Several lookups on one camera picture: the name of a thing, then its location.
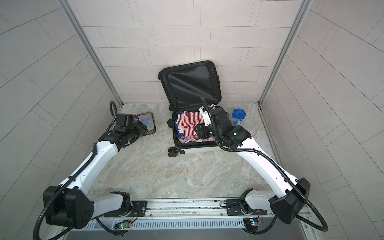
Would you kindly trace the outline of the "blue garment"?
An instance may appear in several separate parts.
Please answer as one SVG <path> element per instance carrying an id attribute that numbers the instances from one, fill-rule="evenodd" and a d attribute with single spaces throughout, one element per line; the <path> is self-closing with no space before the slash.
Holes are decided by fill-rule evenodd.
<path id="1" fill-rule="evenodd" d="M 178 120 L 175 120 L 175 129 L 176 129 L 176 132 L 178 134 L 179 137 L 183 137 L 184 136 L 184 133 L 181 133 L 179 131 L 179 127 L 178 127 L 178 124 L 177 124 Z"/>

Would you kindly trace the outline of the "pink navy shark garment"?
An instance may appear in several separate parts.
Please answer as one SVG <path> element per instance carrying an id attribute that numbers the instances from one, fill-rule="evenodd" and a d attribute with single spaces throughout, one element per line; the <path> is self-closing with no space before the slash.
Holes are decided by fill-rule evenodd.
<path id="1" fill-rule="evenodd" d="M 204 143 L 204 142 L 214 142 L 214 137 L 209 137 L 207 139 L 200 139 L 197 135 L 194 136 L 179 136 L 179 141 L 181 144 L 188 144 L 188 143 Z"/>

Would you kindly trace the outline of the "red white striped garment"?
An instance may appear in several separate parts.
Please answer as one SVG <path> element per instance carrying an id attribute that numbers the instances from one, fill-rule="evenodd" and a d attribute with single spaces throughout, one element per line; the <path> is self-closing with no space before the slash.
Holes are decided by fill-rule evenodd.
<path id="1" fill-rule="evenodd" d="M 184 133 L 184 136 L 194 136 L 197 135 L 194 131 L 194 127 L 198 124 L 204 124 L 203 116 L 200 112 L 188 112 L 183 111 L 178 114 L 177 119 L 179 131 Z"/>

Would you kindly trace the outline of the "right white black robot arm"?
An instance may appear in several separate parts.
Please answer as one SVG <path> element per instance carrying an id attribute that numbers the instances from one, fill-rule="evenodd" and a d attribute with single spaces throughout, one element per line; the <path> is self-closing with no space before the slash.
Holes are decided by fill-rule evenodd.
<path id="1" fill-rule="evenodd" d="M 237 153 L 244 158 L 270 185 L 275 196 L 268 202 L 274 218 L 290 224 L 297 218 L 309 226 L 327 232 L 329 227 L 321 213 L 309 200 L 311 185 L 305 179 L 297 179 L 270 158 L 242 126 L 233 126 L 227 112 L 211 108 L 205 98 L 199 109 L 204 119 L 203 131 L 214 137 L 216 144 L 226 152 Z"/>

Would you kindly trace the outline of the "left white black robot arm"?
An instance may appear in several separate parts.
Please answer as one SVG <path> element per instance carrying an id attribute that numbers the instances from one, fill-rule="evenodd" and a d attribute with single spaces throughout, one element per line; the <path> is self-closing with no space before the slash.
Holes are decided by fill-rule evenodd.
<path id="1" fill-rule="evenodd" d="M 112 192 L 94 201 L 87 195 L 101 170 L 122 148 L 128 147 L 147 132 L 137 116 L 119 114 L 114 101 L 110 101 L 113 121 L 97 142 L 93 143 L 90 155 L 58 186 L 49 186 L 43 193 L 44 208 L 33 230 L 33 239 L 39 240 L 43 222 L 65 227 L 54 236 L 61 238 L 72 229 L 82 229 L 90 221 L 113 212 L 125 217 L 133 212 L 129 193 Z"/>

